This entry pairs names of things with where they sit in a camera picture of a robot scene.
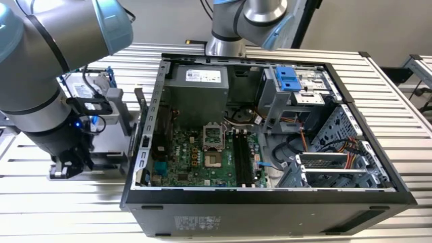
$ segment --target label sticker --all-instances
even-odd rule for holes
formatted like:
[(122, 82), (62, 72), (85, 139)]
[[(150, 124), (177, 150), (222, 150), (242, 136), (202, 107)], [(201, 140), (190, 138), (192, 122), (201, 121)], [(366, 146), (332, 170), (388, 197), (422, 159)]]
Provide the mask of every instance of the label sticker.
[(174, 216), (177, 230), (218, 230), (220, 216)]
[(80, 98), (93, 98), (93, 93), (85, 84), (73, 84), (73, 89)]
[(216, 70), (196, 70), (189, 69), (186, 71), (186, 81), (204, 82), (204, 83), (220, 83), (221, 72)]
[(262, 117), (257, 116), (256, 119), (254, 119), (254, 124), (260, 125), (261, 121), (262, 121)]

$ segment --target open computer chassis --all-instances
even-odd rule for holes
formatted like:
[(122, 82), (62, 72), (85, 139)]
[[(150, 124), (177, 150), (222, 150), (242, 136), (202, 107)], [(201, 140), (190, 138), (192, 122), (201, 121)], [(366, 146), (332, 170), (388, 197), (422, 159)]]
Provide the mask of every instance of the open computer chassis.
[[(280, 65), (324, 67), (381, 162), (392, 190), (344, 188), (213, 188), (209, 190), (146, 187), (149, 175), (137, 172), (149, 158), (148, 146), (165, 78), (173, 65), (228, 65), (274, 68)], [(304, 236), (352, 235), (416, 205), (353, 98), (329, 63), (221, 58), (162, 54), (149, 107), (142, 109), (132, 145), (121, 207), (128, 209), (146, 236)]]

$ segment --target chip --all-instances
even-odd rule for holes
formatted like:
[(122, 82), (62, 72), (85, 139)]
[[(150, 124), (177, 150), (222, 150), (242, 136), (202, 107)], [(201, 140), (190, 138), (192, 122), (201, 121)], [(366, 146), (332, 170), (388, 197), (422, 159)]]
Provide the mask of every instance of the chip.
[(188, 174), (178, 174), (178, 181), (186, 181), (188, 180)]

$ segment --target aluminum profile table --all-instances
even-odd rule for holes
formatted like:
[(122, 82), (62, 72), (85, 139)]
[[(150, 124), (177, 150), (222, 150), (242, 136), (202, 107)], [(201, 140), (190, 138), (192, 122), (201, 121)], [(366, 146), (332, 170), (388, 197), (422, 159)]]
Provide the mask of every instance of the aluminum profile table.
[(409, 55), (402, 67), (409, 68), (429, 89), (432, 89), (432, 56)]
[[(201, 45), (133, 44), (89, 68), (110, 66), (124, 102), (138, 109), (133, 89), (141, 87), (146, 100), (161, 53), (202, 54)], [(168, 238), (165, 241), (205, 242), (432, 242), (432, 127), (389, 81), (373, 60), (356, 52), (282, 49), (268, 52), (248, 47), (250, 58), (332, 63), (366, 123), (377, 136), (418, 206), (358, 234), (313, 238)], [(4, 140), (0, 158), (1, 242), (142, 241), (132, 214), (118, 208), (122, 179), (102, 175), (70, 181), (46, 180), (49, 156), (20, 134)]]

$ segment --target motherboard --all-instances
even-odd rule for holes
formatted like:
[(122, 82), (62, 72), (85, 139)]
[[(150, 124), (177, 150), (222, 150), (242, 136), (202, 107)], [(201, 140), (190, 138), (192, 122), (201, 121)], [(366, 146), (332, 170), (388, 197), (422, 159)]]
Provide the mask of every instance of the motherboard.
[[(154, 162), (150, 179), (161, 187), (241, 187), (240, 181), (250, 178), (250, 187), (265, 187), (264, 168), (257, 136), (241, 133), (246, 144), (237, 151), (238, 131), (226, 131), (218, 124), (204, 127), (174, 128), (168, 161)], [(246, 162), (238, 164), (238, 153), (248, 153)]]

